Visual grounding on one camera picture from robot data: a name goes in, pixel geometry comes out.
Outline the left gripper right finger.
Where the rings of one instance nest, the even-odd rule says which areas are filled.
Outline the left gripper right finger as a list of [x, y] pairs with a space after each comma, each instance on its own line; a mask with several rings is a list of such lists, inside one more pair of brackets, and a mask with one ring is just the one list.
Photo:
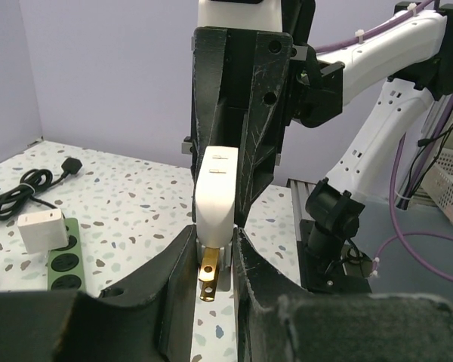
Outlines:
[[453, 361], [453, 306], [423, 293], [311, 293], [238, 230], [232, 245], [240, 361]]

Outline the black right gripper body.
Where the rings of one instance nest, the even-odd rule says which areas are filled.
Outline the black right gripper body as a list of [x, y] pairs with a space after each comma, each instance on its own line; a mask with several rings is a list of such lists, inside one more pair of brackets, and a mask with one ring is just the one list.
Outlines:
[[293, 46], [284, 32], [199, 27], [193, 35], [193, 150], [261, 147], [277, 128]]

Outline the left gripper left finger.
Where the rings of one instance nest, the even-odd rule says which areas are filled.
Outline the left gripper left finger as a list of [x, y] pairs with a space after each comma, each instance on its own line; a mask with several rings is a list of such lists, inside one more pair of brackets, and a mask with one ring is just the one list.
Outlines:
[[0, 361], [187, 361], [196, 297], [196, 227], [97, 297], [0, 293]]

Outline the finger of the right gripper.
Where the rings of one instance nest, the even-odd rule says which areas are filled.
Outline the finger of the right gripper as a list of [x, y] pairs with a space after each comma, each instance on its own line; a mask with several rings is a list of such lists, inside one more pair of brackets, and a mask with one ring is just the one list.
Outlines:
[[268, 112], [245, 115], [236, 183], [236, 225], [246, 224], [252, 204], [273, 181], [284, 135], [281, 106]]
[[193, 178], [192, 220], [196, 222], [196, 186], [199, 171], [207, 146], [222, 146], [223, 135], [223, 104], [219, 103], [219, 111], [214, 107], [213, 112], [199, 110], [195, 101], [192, 101], [191, 112], [191, 151], [192, 164], [190, 171]]

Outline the white charger plug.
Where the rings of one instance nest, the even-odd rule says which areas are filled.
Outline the white charger plug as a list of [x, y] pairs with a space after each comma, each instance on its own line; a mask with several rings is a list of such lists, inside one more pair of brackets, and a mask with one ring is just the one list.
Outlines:
[[45, 253], [69, 244], [60, 209], [22, 214], [17, 219], [17, 227], [28, 254]]
[[239, 150], [208, 146], [196, 186], [196, 237], [200, 299], [213, 302], [222, 273], [232, 264]]

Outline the green power strip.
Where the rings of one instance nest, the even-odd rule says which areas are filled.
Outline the green power strip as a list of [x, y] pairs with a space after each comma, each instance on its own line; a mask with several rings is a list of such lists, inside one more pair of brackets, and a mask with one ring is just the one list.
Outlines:
[[79, 223], [65, 219], [68, 244], [48, 254], [48, 290], [86, 291]]

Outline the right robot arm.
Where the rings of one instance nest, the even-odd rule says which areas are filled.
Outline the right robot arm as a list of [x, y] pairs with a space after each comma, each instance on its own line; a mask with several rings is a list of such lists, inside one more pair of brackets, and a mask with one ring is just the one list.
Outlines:
[[315, 128], [377, 82], [381, 94], [341, 159], [307, 199], [302, 284], [367, 290], [378, 264], [353, 243], [371, 184], [420, 115], [453, 94], [453, 5], [400, 5], [347, 41], [313, 48], [312, 1], [201, 1], [193, 35], [192, 174], [200, 278], [231, 263], [233, 239], [273, 181], [285, 127]]

